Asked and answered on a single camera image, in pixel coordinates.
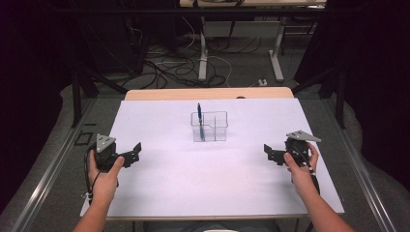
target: human hand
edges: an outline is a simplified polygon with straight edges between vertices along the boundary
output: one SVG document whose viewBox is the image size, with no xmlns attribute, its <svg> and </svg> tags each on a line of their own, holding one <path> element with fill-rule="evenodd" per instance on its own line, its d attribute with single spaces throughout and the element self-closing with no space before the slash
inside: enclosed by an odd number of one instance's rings
<svg viewBox="0 0 410 232">
<path fill-rule="evenodd" d="M 313 170 L 316 170 L 317 160 L 319 154 L 316 148 L 310 143 L 307 144 L 308 148 L 311 151 L 311 156 L 309 158 L 309 163 Z M 293 184 L 295 185 L 296 192 L 303 198 L 304 196 L 317 193 L 317 190 L 313 184 L 313 181 L 310 177 L 310 172 L 307 166 L 298 166 L 295 160 L 289 153 L 284 154 L 284 160 L 288 166 L 288 170 L 292 173 Z"/>
<path fill-rule="evenodd" d="M 102 173 L 97 167 L 95 155 L 95 151 L 92 150 L 90 153 L 90 171 L 88 172 L 88 179 L 92 185 L 93 202 L 109 205 L 114 199 L 117 177 L 124 164 L 124 158 L 118 157 L 109 172 Z"/>
</svg>

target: forearm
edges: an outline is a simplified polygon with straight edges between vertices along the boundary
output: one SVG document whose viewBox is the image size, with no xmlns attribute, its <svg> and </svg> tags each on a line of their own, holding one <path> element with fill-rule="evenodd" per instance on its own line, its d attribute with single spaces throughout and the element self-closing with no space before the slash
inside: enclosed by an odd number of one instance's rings
<svg viewBox="0 0 410 232">
<path fill-rule="evenodd" d="M 74 232 L 101 232 L 106 221 L 106 215 L 108 213 L 109 203 L 94 202 L 90 205 L 87 212 L 81 218 L 78 225 L 75 227 Z"/>
<path fill-rule="evenodd" d="M 354 231 L 317 193 L 302 197 L 316 231 Z"/>
</svg>

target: finger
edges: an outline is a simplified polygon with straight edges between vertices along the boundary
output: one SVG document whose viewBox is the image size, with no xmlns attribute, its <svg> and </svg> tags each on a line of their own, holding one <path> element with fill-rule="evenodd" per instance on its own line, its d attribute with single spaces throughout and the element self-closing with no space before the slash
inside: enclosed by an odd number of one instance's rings
<svg viewBox="0 0 410 232">
<path fill-rule="evenodd" d="M 99 172 L 99 169 L 97 168 L 97 164 L 96 164 L 96 153 L 93 150 L 91 150 L 90 152 L 90 157 L 89 157 L 89 172 L 92 175 L 97 175 L 97 173 Z"/>
<path fill-rule="evenodd" d="M 316 165 L 317 160 L 319 159 L 319 153 L 317 152 L 316 148 L 311 143 L 308 143 L 307 147 L 311 151 L 310 164 Z"/>
<path fill-rule="evenodd" d="M 295 168 L 298 168 L 298 164 L 296 164 L 295 160 L 289 153 L 285 153 L 283 157 L 290 171 L 295 170 Z"/>
<path fill-rule="evenodd" d="M 114 165 L 112 165 L 111 170 L 109 170 L 109 175 L 118 176 L 121 167 L 123 167 L 124 161 L 124 157 L 118 157 L 117 160 L 114 162 Z"/>
</svg>

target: pen holder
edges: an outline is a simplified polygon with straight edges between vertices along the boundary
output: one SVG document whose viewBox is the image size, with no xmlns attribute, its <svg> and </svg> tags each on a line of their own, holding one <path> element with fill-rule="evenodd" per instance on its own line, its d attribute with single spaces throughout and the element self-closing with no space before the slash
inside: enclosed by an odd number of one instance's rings
<svg viewBox="0 0 410 232">
<path fill-rule="evenodd" d="M 194 142 L 225 141 L 228 128 L 227 113 L 224 111 L 202 112 L 202 125 L 198 113 L 190 115 Z"/>
</svg>

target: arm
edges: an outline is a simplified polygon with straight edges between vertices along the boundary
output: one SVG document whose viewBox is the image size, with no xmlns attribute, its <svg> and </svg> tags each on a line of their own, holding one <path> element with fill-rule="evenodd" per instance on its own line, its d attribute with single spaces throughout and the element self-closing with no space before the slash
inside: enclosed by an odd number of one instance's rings
<svg viewBox="0 0 410 232">
<path fill-rule="evenodd" d="M 106 214 L 108 213 L 109 205 L 114 199 L 114 193 L 117 189 L 117 176 L 124 163 L 124 158 L 119 157 L 108 173 L 99 174 L 96 160 L 94 158 L 94 151 L 92 151 L 90 155 L 90 172 L 88 177 L 90 183 L 93 183 L 93 181 L 96 180 L 93 187 L 93 203 L 78 222 L 74 229 L 75 232 L 103 231 Z"/>
<path fill-rule="evenodd" d="M 308 144 L 311 150 L 310 164 L 316 169 L 318 153 Z M 354 231 L 329 204 L 319 195 L 311 180 L 307 167 L 299 167 L 290 154 L 284 154 L 284 159 L 290 171 L 296 192 L 301 197 L 316 231 Z"/>
</svg>

